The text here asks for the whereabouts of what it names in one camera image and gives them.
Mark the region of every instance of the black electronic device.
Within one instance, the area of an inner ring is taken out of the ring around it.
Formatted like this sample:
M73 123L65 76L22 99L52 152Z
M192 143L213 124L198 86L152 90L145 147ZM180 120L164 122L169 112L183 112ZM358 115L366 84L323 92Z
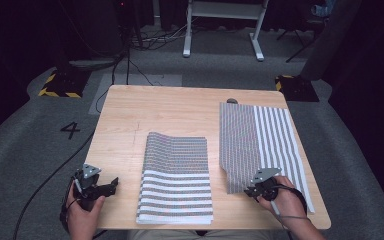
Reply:
M60 221L64 229L69 232L67 224L67 212L68 208L74 201L78 201L79 205L87 211L92 210L94 201L100 196L109 197L114 195L116 187L118 185L118 177L111 181L110 184L98 186L100 168L83 164L82 170L78 169L70 179L65 197L63 198L61 205ZM70 188L73 185L73 196L75 200L68 203L68 195L70 194Z
M257 197L262 196L267 201L274 201L278 195L279 189L289 190L294 193L302 203L305 213L307 214L307 202L302 193L296 189L277 183L273 177L281 171L280 168L258 169L251 183L254 186L247 187L244 192L248 197L254 198L257 202Z

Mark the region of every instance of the wooden table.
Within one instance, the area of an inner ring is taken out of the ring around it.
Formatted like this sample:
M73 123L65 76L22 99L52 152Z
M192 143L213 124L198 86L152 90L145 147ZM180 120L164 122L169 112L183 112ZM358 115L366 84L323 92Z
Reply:
M226 173L219 166L219 104L287 108L281 93L210 88L112 86L108 92L86 163L102 168L98 184L115 177L120 184L106 199L99 219L103 229L280 229L270 212L246 194L227 194ZM136 211L148 133L205 137L214 208L211 225L139 225ZM301 141L294 126L308 186L316 209L309 218L319 229L330 227Z

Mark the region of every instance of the folded striped cloth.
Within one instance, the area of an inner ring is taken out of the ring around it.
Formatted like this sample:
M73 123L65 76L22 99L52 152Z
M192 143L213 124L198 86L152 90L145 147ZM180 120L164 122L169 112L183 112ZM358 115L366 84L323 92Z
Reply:
M210 224L212 220L207 140L150 132L136 222Z
M260 168L281 168L314 212L287 109L220 103L220 166L228 193L243 193Z

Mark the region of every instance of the gray carpet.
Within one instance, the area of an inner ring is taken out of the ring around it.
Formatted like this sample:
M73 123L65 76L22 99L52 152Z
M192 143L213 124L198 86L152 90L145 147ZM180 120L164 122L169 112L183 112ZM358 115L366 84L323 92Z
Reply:
M245 29L235 33L200 32L192 38L190 58L182 57L183 39L154 51L131 52L145 75L181 75L184 87L275 90L274 78L296 75L311 49L290 63L300 48L294 34L280 41L280 32L262 32L265 61L256 61ZM126 60L116 69L126 74ZM131 74L140 74L131 67ZM30 101L0 126L0 239L12 238L24 204L37 187L85 142L99 115L89 114L101 80L111 69L93 72L84 97L39 97L52 69L33 79ZM328 104L331 89L314 82L318 103L288 102L332 220L323 231L329 239L384 239L384 195L352 135ZM80 132L70 140L60 129L77 122ZM18 239L68 239L58 220L61 198L70 175L81 166L89 143L38 192L28 207ZM287 239L284 232L279 239ZM125 231L108 231L99 239L125 239Z

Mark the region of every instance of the hand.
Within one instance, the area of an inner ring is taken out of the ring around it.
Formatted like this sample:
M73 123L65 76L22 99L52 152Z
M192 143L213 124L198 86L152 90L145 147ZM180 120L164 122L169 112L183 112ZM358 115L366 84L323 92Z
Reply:
M105 197L101 196L96 201L90 212L82 209L73 196L74 183L71 185L67 198L68 229L71 239L92 239L98 226L98 217L104 205Z
M285 176L276 176L274 178L279 184L295 188L291 181ZM261 196L257 197L257 200L261 206L276 216L269 201L266 201ZM324 239L316 227L307 219L302 203L294 193L286 189L279 189L274 201L280 213L281 223L291 230L298 239Z

